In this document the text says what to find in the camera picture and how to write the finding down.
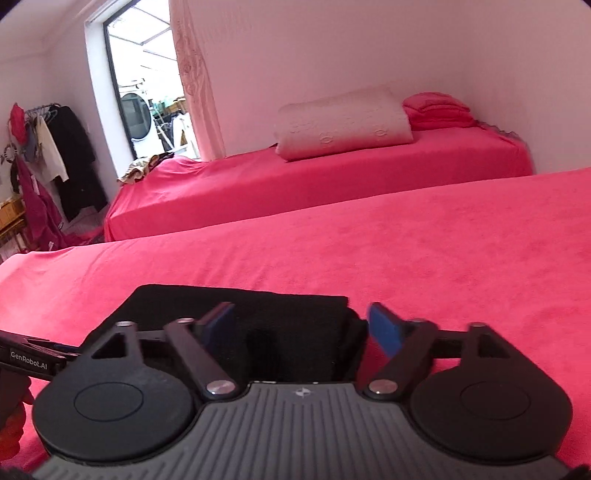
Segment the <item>black pants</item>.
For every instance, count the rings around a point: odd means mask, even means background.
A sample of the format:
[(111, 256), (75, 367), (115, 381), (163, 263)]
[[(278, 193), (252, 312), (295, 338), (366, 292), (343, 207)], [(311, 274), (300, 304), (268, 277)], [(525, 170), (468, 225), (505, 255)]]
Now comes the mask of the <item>black pants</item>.
[(342, 296), (181, 285), (143, 285), (100, 325), (80, 348), (86, 350), (119, 321), (157, 331), (180, 318), (198, 320), (222, 302), (233, 306), (221, 326), (197, 330), (206, 351), (239, 385), (352, 382), (368, 326)]

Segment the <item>magenta hanging garment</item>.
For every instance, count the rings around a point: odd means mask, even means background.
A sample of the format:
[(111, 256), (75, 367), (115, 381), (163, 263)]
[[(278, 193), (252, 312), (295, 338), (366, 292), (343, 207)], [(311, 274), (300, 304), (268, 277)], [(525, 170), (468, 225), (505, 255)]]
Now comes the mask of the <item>magenta hanging garment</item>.
[(15, 164), (32, 242), (42, 251), (66, 248), (67, 242), (60, 229), (62, 217), (51, 195), (21, 157), (16, 159)]

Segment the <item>red blanket on near bed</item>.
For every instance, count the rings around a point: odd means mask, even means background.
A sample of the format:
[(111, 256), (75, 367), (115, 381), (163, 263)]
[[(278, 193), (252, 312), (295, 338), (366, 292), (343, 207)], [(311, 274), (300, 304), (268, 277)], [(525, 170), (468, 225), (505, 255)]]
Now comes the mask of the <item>red blanket on near bed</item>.
[(560, 456), (590, 459), (590, 173), (406, 191), (197, 230), (16, 255), (4, 330), (78, 344), (139, 286), (345, 296), (491, 325), (568, 393)]

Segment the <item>wooden shelf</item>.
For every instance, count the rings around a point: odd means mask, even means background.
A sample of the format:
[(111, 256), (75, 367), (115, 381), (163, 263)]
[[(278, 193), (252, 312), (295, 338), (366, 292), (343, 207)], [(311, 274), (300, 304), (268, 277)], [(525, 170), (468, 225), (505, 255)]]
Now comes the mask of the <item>wooden shelf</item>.
[(27, 253), (27, 222), (20, 196), (13, 196), (1, 204), (1, 262), (15, 254)]

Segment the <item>far bed with red cover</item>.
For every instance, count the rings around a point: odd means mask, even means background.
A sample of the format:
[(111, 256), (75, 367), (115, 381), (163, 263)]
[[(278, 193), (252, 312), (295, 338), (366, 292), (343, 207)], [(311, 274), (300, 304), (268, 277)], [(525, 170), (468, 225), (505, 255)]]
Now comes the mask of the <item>far bed with red cover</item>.
[(492, 128), (419, 131), (411, 144), (288, 162), (273, 148), (212, 162), (183, 156), (120, 187), (108, 241), (147, 237), (388, 193), (529, 176), (526, 144)]

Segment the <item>black hanging coat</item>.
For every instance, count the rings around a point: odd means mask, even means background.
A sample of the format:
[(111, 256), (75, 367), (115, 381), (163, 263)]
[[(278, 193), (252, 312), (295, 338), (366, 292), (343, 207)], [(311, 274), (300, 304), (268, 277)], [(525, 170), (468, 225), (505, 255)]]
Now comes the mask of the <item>black hanging coat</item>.
[(68, 222), (84, 208), (100, 212), (107, 205), (107, 197), (95, 172), (96, 160), (90, 139), (69, 106), (51, 104), (49, 132), (61, 156), (68, 179), (53, 180), (61, 208)]

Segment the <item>beige cloth on bed end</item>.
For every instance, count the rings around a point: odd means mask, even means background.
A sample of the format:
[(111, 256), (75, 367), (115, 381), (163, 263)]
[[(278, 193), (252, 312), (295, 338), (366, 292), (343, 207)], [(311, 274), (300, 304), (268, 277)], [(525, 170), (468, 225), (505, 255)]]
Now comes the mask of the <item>beige cloth on bed end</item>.
[(153, 171), (164, 160), (174, 156), (173, 153), (162, 153), (151, 157), (141, 157), (133, 160), (125, 173), (117, 181), (120, 184), (135, 184), (142, 181), (151, 171)]

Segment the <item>white hanging shirt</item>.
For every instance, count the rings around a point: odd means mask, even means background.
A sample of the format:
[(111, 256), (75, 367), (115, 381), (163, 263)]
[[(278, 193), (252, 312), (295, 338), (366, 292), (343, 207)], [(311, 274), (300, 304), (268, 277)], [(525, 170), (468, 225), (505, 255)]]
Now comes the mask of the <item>white hanging shirt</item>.
[(62, 182), (66, 182), (69, 179), (66, 167), (47, 123), (41, 116), (35, 118), (35, 131), (39, 156), (39, 171), (43, 182), (50, 183), (56, 178), (59, 178)]

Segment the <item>washing machine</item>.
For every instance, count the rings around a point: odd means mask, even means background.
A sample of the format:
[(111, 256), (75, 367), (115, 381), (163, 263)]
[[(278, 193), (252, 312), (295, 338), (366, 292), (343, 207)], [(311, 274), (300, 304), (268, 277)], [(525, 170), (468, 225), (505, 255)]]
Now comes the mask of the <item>washing machine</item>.
[(136, 93), (126, 93), (121, 97), (121, 106), (136, 157), (158, 154), (162, 145), (145, 99)]

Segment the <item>pale pink pillow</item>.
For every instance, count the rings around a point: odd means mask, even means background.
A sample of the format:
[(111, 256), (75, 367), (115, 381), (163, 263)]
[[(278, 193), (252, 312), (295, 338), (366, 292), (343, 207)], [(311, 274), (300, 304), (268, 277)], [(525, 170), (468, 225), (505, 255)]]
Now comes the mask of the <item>pale pink pillow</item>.
[(413, 141), (403, 104), (386, 87), (288, 104), (277, 112), (276, 154), (287, 161)]

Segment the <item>folded red blanket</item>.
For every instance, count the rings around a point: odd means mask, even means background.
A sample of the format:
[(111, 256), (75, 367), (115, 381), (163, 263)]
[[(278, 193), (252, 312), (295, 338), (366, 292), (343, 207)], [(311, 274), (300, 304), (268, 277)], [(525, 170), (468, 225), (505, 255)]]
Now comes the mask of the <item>folded red blanket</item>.
[(406, 98), (403, 108), (414, 131), (470, 128), (476, 125), (471, 109), (455, 97), (423, 92)]

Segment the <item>pink curtain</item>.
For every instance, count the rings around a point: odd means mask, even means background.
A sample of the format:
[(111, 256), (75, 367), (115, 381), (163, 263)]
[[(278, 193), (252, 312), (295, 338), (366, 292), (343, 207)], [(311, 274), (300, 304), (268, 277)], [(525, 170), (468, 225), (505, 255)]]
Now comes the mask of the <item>pink curtain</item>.
[(170, 1), (170, 28), (177, 66), (197, 147), (204, 161), (226, 156), (211, 78), (198, 44), (189, 1)]

